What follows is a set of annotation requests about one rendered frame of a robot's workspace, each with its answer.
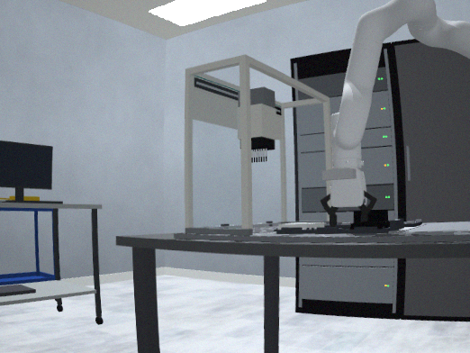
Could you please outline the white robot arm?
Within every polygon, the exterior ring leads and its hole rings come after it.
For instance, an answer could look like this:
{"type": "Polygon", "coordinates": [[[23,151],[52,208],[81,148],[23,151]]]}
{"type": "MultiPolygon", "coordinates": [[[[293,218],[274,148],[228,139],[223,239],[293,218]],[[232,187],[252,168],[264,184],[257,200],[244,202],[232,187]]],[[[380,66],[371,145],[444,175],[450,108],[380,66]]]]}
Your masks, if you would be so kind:
{"type": "Polygon", "coordinates": [[[391,0],[360,17],[339,113],[330,117],[335,169],[322,171],[322,180],[357,178],[356,169],[364,166],[360,141],[366,128],[386,38],[407,23],[411,36],[417,41],[430,47],[453,50],[470,59],[470,23],[437,17],[434,0],[391,0]]]}

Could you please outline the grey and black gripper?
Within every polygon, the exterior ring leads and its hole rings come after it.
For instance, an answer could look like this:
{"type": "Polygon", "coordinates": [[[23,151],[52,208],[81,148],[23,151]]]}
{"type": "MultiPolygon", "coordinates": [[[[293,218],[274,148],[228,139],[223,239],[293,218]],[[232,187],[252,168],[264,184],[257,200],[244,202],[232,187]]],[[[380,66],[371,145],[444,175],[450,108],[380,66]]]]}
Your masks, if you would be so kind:
{"type": "Polygon", "coordinates": [[[364,171],[356,169],[357,178],[352,179],[340,179],[331,180],[330,195],[325,196],[321,199],[321,204],[324,210],[330,216],[330,226],[335,227],[337,225],[337,214],[335,212],[339,207],[359,207],[361,210],[361,222],[367,222],[367,214],[373,209],[376,197],[366,192],[366,181],[364,171]],[[363,200],[367,198],[370,200],[370,204],[366,206],[363,200]],[[327,202],[330,199],[331,207],[328,206],[327,202]],[[334,211],[335,210],[335,211],[334,211]]]}

